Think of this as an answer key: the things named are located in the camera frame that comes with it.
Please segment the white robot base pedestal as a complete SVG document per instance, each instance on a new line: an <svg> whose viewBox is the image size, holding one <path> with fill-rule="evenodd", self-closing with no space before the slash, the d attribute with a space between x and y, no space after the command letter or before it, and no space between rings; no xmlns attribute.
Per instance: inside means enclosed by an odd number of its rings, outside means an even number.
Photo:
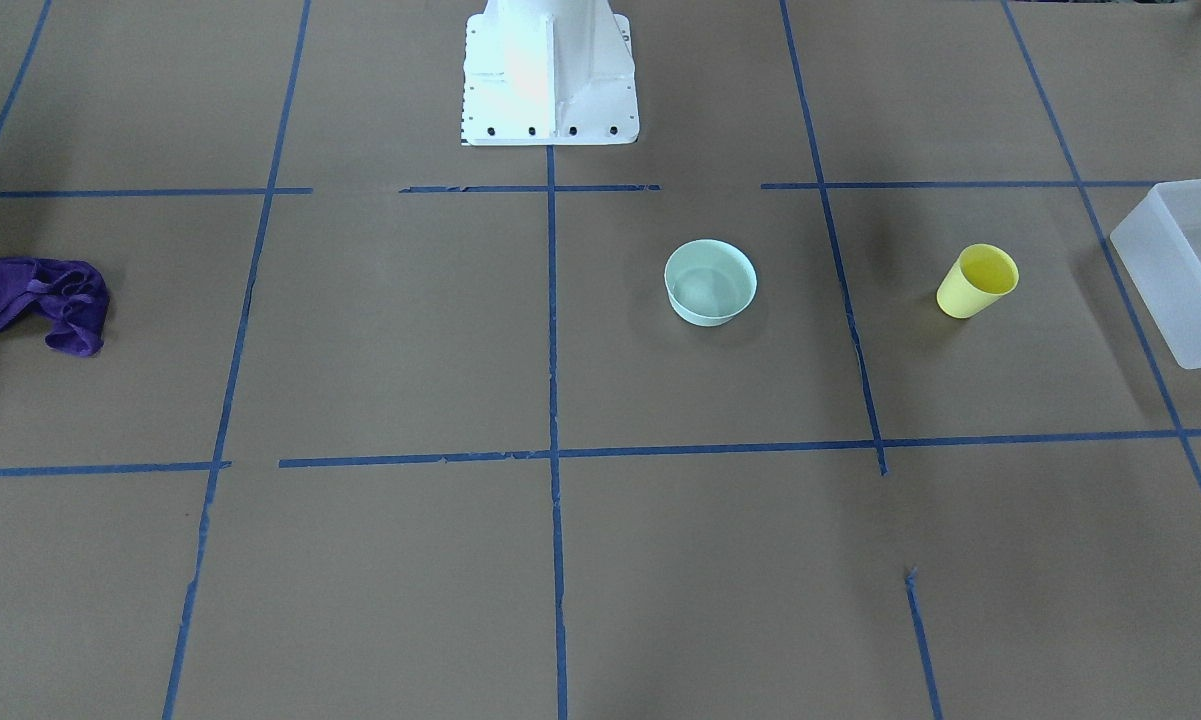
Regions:
<svg viewBox="0 0 1201 720"><path fill-rule="evenodd" d="M631 24L613 4L486 1L464 40L464 145L608 146L640 137Z"/></svg>

